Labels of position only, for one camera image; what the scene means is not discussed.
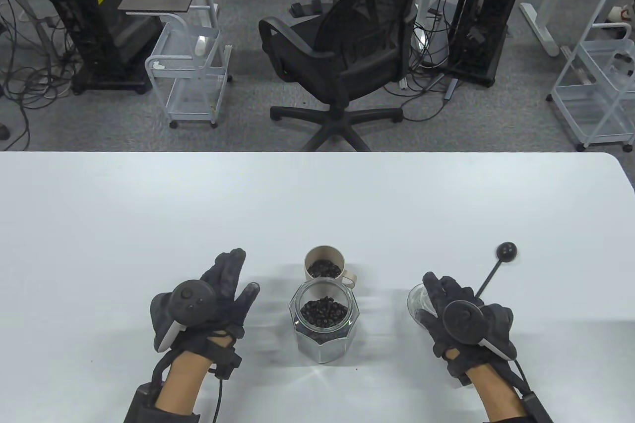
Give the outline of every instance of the coffee bean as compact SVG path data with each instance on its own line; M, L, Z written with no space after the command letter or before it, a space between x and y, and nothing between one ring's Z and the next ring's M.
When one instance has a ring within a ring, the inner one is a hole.
M342 274L342 269L327 259L318 259L309 266L309 274L314 278L336 278Z
M340 323L347 311L347 307L335 302L335 299L324 297L317 301L305 303L300 314L311 325L326 328Z

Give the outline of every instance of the glass jar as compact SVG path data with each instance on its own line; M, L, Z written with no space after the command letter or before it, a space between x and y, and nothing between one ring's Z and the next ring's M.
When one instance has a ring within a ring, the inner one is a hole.
M300 310L309 301L333 298L347 307L344 319L332 327L317 327L309 323ZM289 303L289 311L298 350L317 363L332 362L344 355L355 335L359 308L351 289L332 278L315 278L298 288Z
M435 307L430 301L430 296L428 296L428 291L424 283L420 283L413 287L408 294L408 312L410 312L410 316L414 319L414 321L423 327L424 325L420 323L415 315L419 309L427 310L430 314L437 317Z

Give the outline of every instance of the chair backrest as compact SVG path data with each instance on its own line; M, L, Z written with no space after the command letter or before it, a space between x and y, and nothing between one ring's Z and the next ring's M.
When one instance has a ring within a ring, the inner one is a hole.
M342 59L340 78L351 99L406 73L415 0L340 0L324 16L313 49Z

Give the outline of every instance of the mug handle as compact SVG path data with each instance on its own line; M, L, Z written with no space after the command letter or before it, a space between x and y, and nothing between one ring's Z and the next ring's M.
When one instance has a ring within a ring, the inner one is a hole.
M344 284L347 287L350 287L351 289L355 287L357 283L357 276L351 273L351 271L349 271L348 269L344 269L342 271L342 278L346 278L347 280L350 281L350 283L345 283L344 281L342 281L342 284Z

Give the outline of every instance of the computer tower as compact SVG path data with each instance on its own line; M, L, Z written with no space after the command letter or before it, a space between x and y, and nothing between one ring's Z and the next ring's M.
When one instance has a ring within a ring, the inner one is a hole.
M486 87L494 84L515 1L465 0L447 61L456 77Z
M141 67L163 28L157 17L130 16L122 0L50 0L84 61L73 91L148 85Z

